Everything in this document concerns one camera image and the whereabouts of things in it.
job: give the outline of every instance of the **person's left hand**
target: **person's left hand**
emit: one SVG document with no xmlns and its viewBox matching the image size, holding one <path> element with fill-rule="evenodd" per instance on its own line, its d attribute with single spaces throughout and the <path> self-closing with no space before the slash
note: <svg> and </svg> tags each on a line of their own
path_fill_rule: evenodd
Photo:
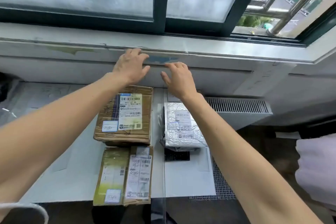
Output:
<svg viewBox="0 0 336 224">
<path fill-rule="evenodd" d="M 147 54 L 141 53 L 139 48 L 127 49 L 114 65 L 112 74 L 125 80 L 126 85 L 136 84 L 151 68 L 150 66 L 142 68 L 144 60 L 148 57 Z"/>
</svg>

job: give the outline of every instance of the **dark floor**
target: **dark floor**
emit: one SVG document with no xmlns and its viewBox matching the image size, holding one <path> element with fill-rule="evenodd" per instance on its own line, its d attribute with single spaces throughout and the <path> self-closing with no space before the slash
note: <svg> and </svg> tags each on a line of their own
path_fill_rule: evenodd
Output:
<svg viewBox="0 0 336 224">
<path fill-rule="evenodd" d="M 334 224 L 328 210 L 310 199 L 309 195 L 296 183 L 299 154 L 295 150 L 295 139 L 274 138 L 269 128 L 249 126 L 239 131 L 288 181 L 299 196 L 325 224 Z M 64 202 L 45 204 L 50 215 L 50 224 L 93 224 L 92 202 Z M 127 207 L 122 224 L 142 224 L 143 206 Z M 249 223 L 242 207 L 236 200 L 194 201 L 189 198 L 167 198 L 166 209 L 178 224 Z M 3 224 L 38 224 L 42 218 L 33 210 L 13 210 Z"/>
</svg>

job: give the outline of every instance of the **forearm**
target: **forearm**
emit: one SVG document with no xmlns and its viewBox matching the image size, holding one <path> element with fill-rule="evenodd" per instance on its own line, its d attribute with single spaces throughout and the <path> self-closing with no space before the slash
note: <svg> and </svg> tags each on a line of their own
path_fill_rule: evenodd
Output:
<svg viewBox="0 0 336 224">
<path fill-rule="evenodd" d="M 19 200 L 124 86 L 123 81 L 108 74 L 2 127 L 0 201 Z M 13 189 L 6 193 L 11 184 L 15 184 Z"/>
<path fill-rule="evenodd" d="M 293 221 L 302 213 L 320 223 L 273 166 L 229 126 L 202 95 L 183 103 L 202 131 L 210 151 L 250 221 Z"/>
</svg>

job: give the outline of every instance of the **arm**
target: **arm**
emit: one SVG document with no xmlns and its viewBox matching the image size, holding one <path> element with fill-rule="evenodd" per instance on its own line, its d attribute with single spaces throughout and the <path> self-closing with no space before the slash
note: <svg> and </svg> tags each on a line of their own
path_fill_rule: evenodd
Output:
<svg viewBox="0 0 336 224">
<path fill-rule="evenodd" d="M 212 156 L 250 222 L 321 224 L 274 167 L 196 92 L 187 65 L 178 62 L 166 66 L 172 77 L 162 72 L 162 79 L 195 119 Z"/>
<path fill-rule="evenodd" d="M 0 129 L 0 202 L 18 201 L 111 98 L 145 76 L 140 51 L 127 50 L 112 73 Z"/>
</svg>

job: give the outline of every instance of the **hand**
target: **hand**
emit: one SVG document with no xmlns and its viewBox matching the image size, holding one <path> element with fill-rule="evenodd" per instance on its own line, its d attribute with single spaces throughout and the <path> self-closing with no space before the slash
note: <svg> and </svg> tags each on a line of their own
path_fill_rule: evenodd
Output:
<svg viewBox="0 0 336 224">
<path fill-rule="evenodd" d="M 170 69 L 171 78 L 165 72 L 161 72 L 161 77 L 168 86 L 170 93 L 182 101 L 197 94 L 193 76 L 186 64 L 176 62 L 166 63 L 165 66 Z"/>
<path fill-rule="evenodd" d="M 148 57 L 147 54 L 141 53 L 139 48 L 127 49 L 114 65 L 112 74 L 117 75 L 126 86 L 136 84 L 151 68 L 150 66 L 142 68 L 144 60 Z"/>
</svg>

